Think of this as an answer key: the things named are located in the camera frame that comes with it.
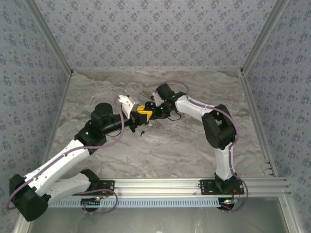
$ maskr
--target purple cable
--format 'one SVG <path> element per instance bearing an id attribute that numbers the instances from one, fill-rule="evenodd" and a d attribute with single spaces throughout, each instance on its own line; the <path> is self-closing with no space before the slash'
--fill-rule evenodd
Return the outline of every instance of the purple cable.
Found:
<path id="1" fill-rule="evenodd" d="M 104 215 L 104 214 L 108 214 L 112 211 L 114 211 L 117 207 L 117 204 L 118 204 L 118 195 L 111 189 L 107 189 L 107 188 L 102 188 L 102 189 L 97 189 L 97 190 L 91 190 L 91 191 L 86 191 L 86 192 L 81 192 L 81 193 L 77 193 L 78 195 L 81 195 L 81 194 L 90 194 L 90 193 L 96 193 L 96 192 L 109 192 L 109 193 L 112 193 L 115 197 L 116 197 L 116 202 L 115 204 L 109 209 L 109 210 L 106 210 L 106 211 L 103 211 L 103 212 L 90 212 L 90 211 L 87 211 L 86 210 L 86 206 L 87 204 L 89 204 L 91 202 L 91 200 L 87 201 L 84 206 L 83 206 L 83 210 L 85 211 L 85 213 L 89 213 L 91 215 Z"/>
<path id="2" fill-rule="evenodd" d="M 197 103 L 197 102 L 195 102 L 195 101 L 193 101 L 193 100 L 191 100 L 190 98 L 189 98 L 189 87 L 185 84 L 185 83 L 183 83 L 183 82 L 181 82 L 181 81 L 178 81 L 178 80 L 167 80 L 167 81 L 165 81 L 165 82 L 163 82 L 163 83 L 161 83 L 159 86 L 161 86 L 161 85 L 163 85 L 163 84 L 165 84 L 165 83 L 179 83 L 179 84 L 182 84 L 186 89 L 187 89 L 187 91 L 186 91 L 186 98 L 187 98 L 187 100 L 190 102 L 190 103 L 193 103 L 194 105 L 196 105 L 196 106 L 198 106 L 198 107 L 202 107 L 202 108 L 207 108 L 207 109 L 211 109 L 211 110 L 214 110 L 214 111 L 216 111 L 216 112 L 219 112 L 219 113 L 221 113 L 221 114 L 223 114 L 224 116 L 226 116 L 230 121 L 231 121 L 231 123 L 232 123 L 232 125 L 233 125 L 233 127 L 234 127 L 234 129 L 235 129 L 235 131 L 236 131 L 236 138 L 235 138 L 235 141 L 229 146 L 229 166 L 230 166 L 230 171 L 231 171 L 231 173 L 232 173 L 232 175 L 237 179 L 237 180 L 239 180 L 239 181 L 241 181 L 243 184 L 244 184 L 244 186 L 245 186 L 245 190 L 246 190 L 246 199 L 245 199 L 245 201 L 242 203 L 242 205 L 241 206 L 239 206 L 237 209 L 235 209 L 235 210 L 231 210 L 229 207 L 227 207 L 227 206 L 225 206 L 225 205 L 221 205 L 222 207 L 225 207 L 226 209 L 228 209 L 227 211 L 228 212 L 237 212 L 237 211 L 239 211 L 239 210 L 241 210 L 244 206 L 245 206 L 245 204 L 247 203 L 247 200 L 248 200 L 248 188 L 247 188 L 247 185 L 246 185 L 246 183 L 245 183 L 245 181 L 244 180 L 242 180 L 240 177 L 237 177 L 237 175 L 234 173 L 234 171 L 233 171 L 233 168 L 232 168 L 232 162 L 231 162 L 231 160 L 232 160 L 232 152 L 231 152 L 231 149 L 232 149 L 232 147 L 238 142 L 238 139 L 239 139 L 239 137 L 240 137 L 240 132 L 239 132 L 239 128 L 238 128 L 238 126 L 237 126 L 237 124 L 234 122 L 234 120 L 232 119 L 232 117 L 231 116 L 229 116 L 226 112 L 224 112 L 223 110 L 220 110 L 220 109 L 218 109 L 218 108 L 214 108 L 214 107 L 210 107 L 210 106 L 207 106 L 207 105 L 205 105 L 205 104 L 200 104 L 200 103 Z"/>
<path id="3" fill-rule="evenodd" d="M 50 164 L 48 164 L 45 168 L 43 168 L 39 173 L 37 173 L 35 176 L 33 176 L 31 179 L 29 179 L 27 182 L 23 183 L 20 187 L 18 187 L 16 190 L 14 190 L 14 192 L 10 195 L 5 208 L 7 210 L 13 210 L 16 207 L 10 207 L 10 202 L 12 200 L 12 198 L 16 195 L 16 193 L 18 193 L 22 188 L 24 188 L 25 186 L 27 186 L 29 183 L 31 183 L 34 179 L 38 178 L 43 172 L 45 172 L 47 169 L 49 169 L 51 166 L 53 166 L 56 162 L 58 162 L 61 158 L 65 157 L 67 154 L 76 151 L 76 150 L 81 150 L 81 149 L 101 149 L 101 148 L 107 148 L 110 147 L 114 144 L 116 144 L 117 142 L 119 142 L 124 134 L 124 117 L 123 117 L 123 113 L 122 113 L 122 108 L 119 105 L 118 102 L 118 98 L 114 99 L 114 103 L 116 104 L 117 108 L 118 108 L 118 112 L 120 114 L 120 118 L 121 118 L 121 133 L 119 135 L 119 137 L 111 143 L 108 144 L 103 144 L 102 146 L 89 146 L 89 147 L 76 147 L 73 149 L 70 149 L 68 151 L 66 151 L 65 153 L 63 153 L 62 155 L 60 155 L 59 157 L 57 157 L 55 160 L 53 160 Z"/>

